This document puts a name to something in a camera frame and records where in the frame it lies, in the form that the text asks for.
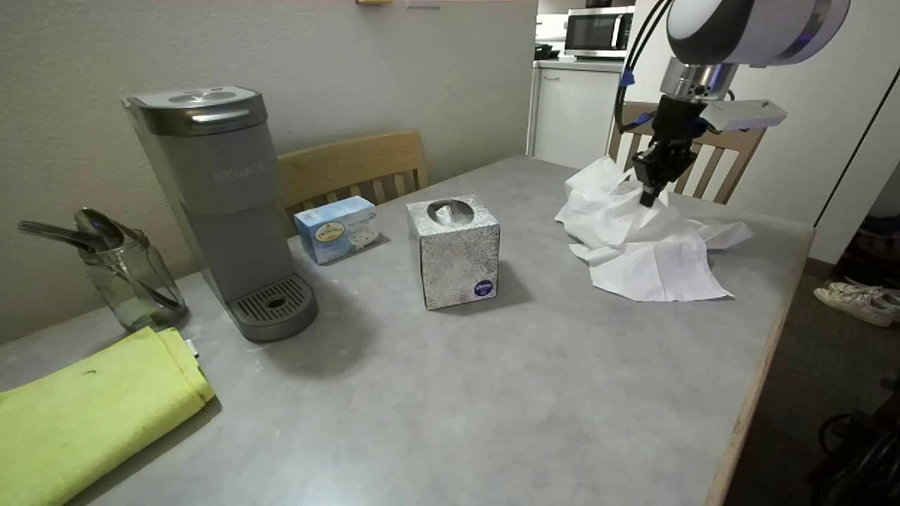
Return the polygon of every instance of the white tissue box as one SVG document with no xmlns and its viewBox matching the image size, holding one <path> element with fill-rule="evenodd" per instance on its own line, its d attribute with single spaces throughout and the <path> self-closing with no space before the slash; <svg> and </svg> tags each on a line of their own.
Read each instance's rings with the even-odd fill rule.
<svg viewBox="0 0 900 506">
<path fill-rule="evenodd" d="M 415 265 L 428 309 L 498 292 L 500 225 L 473 196 L 410 202 Z"/>
<path fill-rule="evenodd" d="M 317 265 L 352 257 L 379 237 L 375 227 L 375 206 L 362 196 L 297 212 L 292 219 L 307 254 Z"/>
</svg>

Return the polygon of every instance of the yellow cloth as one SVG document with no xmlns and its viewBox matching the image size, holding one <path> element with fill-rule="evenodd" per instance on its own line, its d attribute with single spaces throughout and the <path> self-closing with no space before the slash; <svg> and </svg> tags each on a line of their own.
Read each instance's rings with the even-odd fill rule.
<svg viewBox="0 0 900 506">
<path fill-rule="evenodd" d="M 64 503 L 214 399 L 174 329 L 0 393 L 0 503 Z"/>
</svg>

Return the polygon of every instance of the white tissue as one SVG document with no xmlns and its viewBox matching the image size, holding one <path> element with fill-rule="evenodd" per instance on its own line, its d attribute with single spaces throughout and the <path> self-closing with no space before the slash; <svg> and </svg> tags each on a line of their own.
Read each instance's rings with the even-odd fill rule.
<svg viewBox="0 0 900 506">
<path fill-rule="evenodd" d="M 435 212 L 435 219 L 439 219 L 439 225 L 452 225 L 452 212 L 451 212 L 451 206 L 441 206 L 441 209 Z"/>
<path fill-rule="evenodd" d="M 730 298 L 709 270 L 706 250 L 751 240 L 742 223 L 684 219 L 670 194 L 653 209 L 638 202 L 642 182 L 609 157 L 564 180 L 569 202 L 557 223 L 577 240 L 570 254 L 591 270 L 591 284 L 633 300 Z"/>
</svg>

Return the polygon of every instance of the chair back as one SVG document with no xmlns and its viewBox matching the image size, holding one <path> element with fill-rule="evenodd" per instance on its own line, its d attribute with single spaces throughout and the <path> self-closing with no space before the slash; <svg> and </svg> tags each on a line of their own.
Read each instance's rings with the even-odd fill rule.
<svg viewBox="0 0 900 506">
<path fill-rule="evenodd" d="M 286 151 L 278 173 L 286 218 L 352 194 L 384 202 L 428 185 L 425 150 L 414 130 Z"/>
<path fill-rule="evenodd" d="M 636 121 L 638 116 L 653 112 L 654 104 L 631 102 L 622 106 L 622 123 Z M 726 206 L 747 170 L 766 130 L 744 130 L 744 133 L 706 133 L 694 139 L 697 161 L 690 167 L 677 182 L 676 194 L 690 194 L 694 199 L 711 199 Z M 609 157 L 631 167 L 631 157 L 638 150 L 646 150 L 653 139 L 649 123 L 642 123 L 631 133 L 619 133 L 612 121 L 609 135 Z"/>
</svg>

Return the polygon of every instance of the coffee maker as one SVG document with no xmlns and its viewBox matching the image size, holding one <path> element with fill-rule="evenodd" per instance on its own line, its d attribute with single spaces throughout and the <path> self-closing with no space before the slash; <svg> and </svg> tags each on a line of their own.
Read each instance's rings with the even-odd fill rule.
<svg viewBox="0 0 900 506">
<path fill-rule="evenodd" d="M 256 91 L 199 87 L 126 97 L 141 147 L 202 274 L 247 340 L 314 320 L 280 232 L 276 150 Z"/>
</svg>

